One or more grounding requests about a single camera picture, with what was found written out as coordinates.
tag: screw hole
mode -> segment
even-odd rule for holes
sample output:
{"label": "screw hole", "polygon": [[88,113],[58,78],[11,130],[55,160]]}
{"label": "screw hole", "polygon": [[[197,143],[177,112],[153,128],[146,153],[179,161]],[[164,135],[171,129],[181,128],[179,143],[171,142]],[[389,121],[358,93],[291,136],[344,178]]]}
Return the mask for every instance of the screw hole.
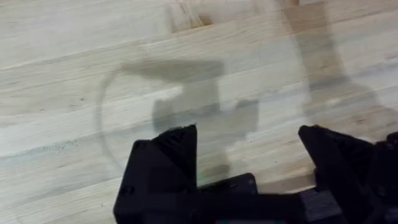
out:
{"label": "screw hole", "polygon": [[136,189],[133,186],[124,186],[121,189],[121,194],[128,196],[128,195],[133,195]]}

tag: wooden floor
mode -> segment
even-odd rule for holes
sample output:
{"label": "wooden floor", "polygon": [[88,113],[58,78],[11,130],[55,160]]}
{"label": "wooden floor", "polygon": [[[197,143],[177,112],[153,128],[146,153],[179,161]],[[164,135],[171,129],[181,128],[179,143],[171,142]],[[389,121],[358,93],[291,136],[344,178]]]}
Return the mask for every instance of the wooden floor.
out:
{"label": "wooden floor", "polygon": [[0,223],[114,223],[132,143],[196,123],[200,184],[312,184],[297,136],[398,130],[396,0],[0,2]]}

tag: wood grain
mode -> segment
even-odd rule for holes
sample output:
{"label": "wood grain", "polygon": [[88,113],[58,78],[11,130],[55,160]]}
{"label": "wood grain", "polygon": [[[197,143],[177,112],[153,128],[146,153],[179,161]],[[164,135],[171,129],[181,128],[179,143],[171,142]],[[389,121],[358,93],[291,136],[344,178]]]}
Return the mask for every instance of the wood grain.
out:
{"label": "wood grain", "polygon": [[262,192],[312,185],[300,125],[398,130],[398,2],[248,2],[3,1],[0,223],[114,223],[132,143],[173,126],[200,184]]}

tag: black plastic object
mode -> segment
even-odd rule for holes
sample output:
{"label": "black plastic object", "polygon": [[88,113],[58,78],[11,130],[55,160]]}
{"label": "black plastic object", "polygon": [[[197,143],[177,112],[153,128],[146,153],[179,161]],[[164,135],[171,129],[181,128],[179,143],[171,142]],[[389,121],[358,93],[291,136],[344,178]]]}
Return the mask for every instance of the black plastic object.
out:
{"label": "black plastic object", "polygon": [[303,126],[299,135],[317,167],[317,186],[296,194],[258,194],[252,174],[198,187],[194,125],[136,141],[114,206],[116,221],[397,223],[398,182],[390,169],[398,168],[396,134],[376,145],[319,126]]}

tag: black 3d-printed part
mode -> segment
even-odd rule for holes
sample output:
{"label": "black 3d-printed part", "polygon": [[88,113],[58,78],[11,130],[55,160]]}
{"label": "black 3d-printed part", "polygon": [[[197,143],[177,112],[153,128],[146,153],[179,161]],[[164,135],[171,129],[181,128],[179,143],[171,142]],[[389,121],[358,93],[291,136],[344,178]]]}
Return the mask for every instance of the black 3d-printed part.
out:
{"label": "black 3d-printed part", "polygon": [[397,223],[398,180],[393,176],[398,170],[398,134],[376,145],[319,126],[303,126],[299,135],[317,167],[317,187],[282,195],[258,194],[252,174],[198,187],[194,125],[136,141],[114,206],[116,221]]}

